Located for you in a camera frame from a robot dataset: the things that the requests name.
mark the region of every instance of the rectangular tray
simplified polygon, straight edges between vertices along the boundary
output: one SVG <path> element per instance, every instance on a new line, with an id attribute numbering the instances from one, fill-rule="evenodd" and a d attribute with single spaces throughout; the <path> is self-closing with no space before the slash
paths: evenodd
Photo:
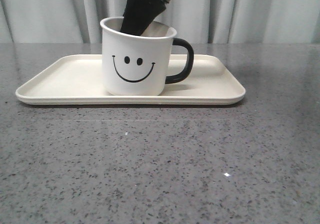
<path id="1" fill-rule="evenodd" d="M 179 73 L 186 55 L 172 54 L 168 75 Z M 243 99 L 246 90 L 219 59 L 196 54 L 184 81 L 166 84 L 159 96 L 113 96 L 103 87 L 101 54 L 63 57 L 16 90 L 32 105 L 69 104 L 183 104 L 228 105 Z"/>

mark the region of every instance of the tray rim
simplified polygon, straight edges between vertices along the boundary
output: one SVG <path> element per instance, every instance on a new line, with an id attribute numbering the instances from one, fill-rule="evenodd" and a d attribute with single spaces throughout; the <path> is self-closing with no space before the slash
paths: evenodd
<path id="1" fill-rule="evenodd" d="M 178 58 L 178 57 L 185 57 L 185 54 L 171 54 L 170 59 Z M 45 96 L 26 96 L 20 94 L 20 90 L 28 86 L 32 81 L 41 77 L 44 73 L 48 70 L 54 68 L 57 63 L 63 61 L 64 59 L 68 60 L 75 57 L 85 57 L 86 59 L 101 59 L 101 54 L 72 54 L 67 55 L 64 57 L 59 58 L 53 64 L 45 68 L 43 71 L 35 75 L 33 78 L 29 79 L 23 85 L 18 87 L 15 91 L 15 95 L 23 103 L 31 104 L 31 105 L 87 105 L 87 104 L 147 104 L 147 105 L 232 105 L 240 100 L 242 100 L 245 96 L 246 89 L 242 86 L 242 84 L 233 76 L 233 74 L 223 65 L 223 63 L 217 58 L 212 55 L 207 54 L 195 54 L 194 59 L 203 59 L 209 58 L 214 59 L 220 62 L 224 68 L 232 75 L 234 81 L 240 86 L 242 89 L 242 93 L 234 96 L 232 98 L 223 98 L 223 97 L 203 97 L 203 96 L 69 96 L 69 97 L 45 97 Z"/>

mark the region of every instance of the mug rim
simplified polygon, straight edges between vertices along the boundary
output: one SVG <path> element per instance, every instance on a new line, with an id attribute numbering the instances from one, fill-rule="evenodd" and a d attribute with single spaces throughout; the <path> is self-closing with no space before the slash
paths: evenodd
<path id="1" fill-rule="evenodd" d="M 168 27 L 168 29 L 171 29 L 172 30 L 172 34 L 169 35 L 169 36 L 161 36 L 161 37 L 146 37 L 146 36 L 137 36 L 137 35 L 132 35 L 132 34 L 127 34 L 127 33 L 122 33 L 120 31 L 117 31 L 117 30 L 114 30 L 112 28 L 109 28 L 108 26 L 105 25 L 105 22 L 109 21 L 109 20 L 112 20 L 112 19 L 123 19 L 123 16 L 117 16 L 117 17 L 108 17 L 108 18 L 104 18 L 100 21 L 100 26 L 102 29 L 105 29 L 109 32 L 112 32 L 112 33 L 115 33 L 115 34 L 118 34 L 118 35 L 121 35 L 121 36 L 125 36 L 125 37 L 131 37 L 131 38 L 136 38 L 136 39 L 152 39 L 152 40 L 155 40 L 155 39 L 170 39 L 170 38 L 174 38 L 177 34 L 177 31 L 175 28 L 171 27 L 171 26 L 168 26 L 166 24 L 163 24 L 161 22 L 158 22 L 158 21 L 152 21 L 151 23 L 158 23 L 160 25 L 163 25 L 163 26 L 166 26 Z"/>

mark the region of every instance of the smiley face mouth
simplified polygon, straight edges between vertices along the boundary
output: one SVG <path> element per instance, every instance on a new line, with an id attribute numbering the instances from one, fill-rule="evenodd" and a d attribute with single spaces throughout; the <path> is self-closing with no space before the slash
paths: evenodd
<path id="1" fill-rule="evenodd" d="M 117 75 L 118 75 L 122 80 L 124 80 L 124 81 L 126 81 L 126 82 L 130 82 L 130 83 L 138 83 L 138 82 L 141 82 L 141 81 L 145 80 L 145 79 L 151 74 L 151 72 L 152 72 L 152 70 L 153 70 L 153 68 L 154 68 L 154 65 L 155 65 L 155 63 L 152 63 L 152 67 L 151 67 L 149 73 L 148 73 L 145 77 L 143 77 L 143 78 L 141 78 L 141 79 L 132 80 L 132 79 L 124 78 L 123 76 L 121 76 L 121 74 L 119 74 L 119 72 L 118 72 L 118 70 L 117 70 L 117 67 L 116 67 L 116 64 L 115 64 L 115 63 L 116 63 L 116 62 L 115 62 L 115 56 L 112 55 L 112 57 L 113 57 L 114 69 L 115 69 L 115 72 L 117 73 Z"/>

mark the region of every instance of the smiley face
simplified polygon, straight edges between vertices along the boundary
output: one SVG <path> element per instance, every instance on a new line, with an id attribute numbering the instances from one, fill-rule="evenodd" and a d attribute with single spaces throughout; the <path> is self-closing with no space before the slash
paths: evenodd
<path id="1" fill-rule="evenodd" d="M 146 71 L 146 75 L 144 75 L 142 78 L 139 78 L 139 79 L 128 79 L 128 78 L 125 78 L 125 77 L 123 77 L 120 73 L 119 73 L 119 71 L 118 71 L 118 69 L 117 69 L 117 67 L 116 67 L 116 62 L 115 62 L 115 55 L 112 55 L 112 57 L 113 57 L 113 65 L 114 65 L 114 69 L 115 69 L 115 72 L 117 73 L 117 75 L 122 79 L 122 80 L 124 80 L 124 81 L 126 81 L 126 82 L 130 82 L 130 83 L 138 83 L 138 82 L 141 82 L 141 81 L 143 81 L 143 80 L 145 80 L 150 74 L 151 74 L 151 72 L 152 72 L 152 70 L 153 70 L 153 68 L 154 68 L 154 65 L 155 65 L 155 63 L 153 62 L 152 64 L 151 64 L 151 68 L 150 69 L 148 69 L 147 71 Z M 131 60 L 130 60 L 130 57 L 129 56 L 126 56 L 126 57 L 124 57 L 124 62 L 126 63 L 126 64 L 130 64 L 130 62 L 131 62 Z M 142 65 L 142 63 L 143 63 L 143 59 L 142 58 L 138 58 L 137 60 L 136 60 L 136 63 L 137 63 L 137 66 L 141 66 Z"/>

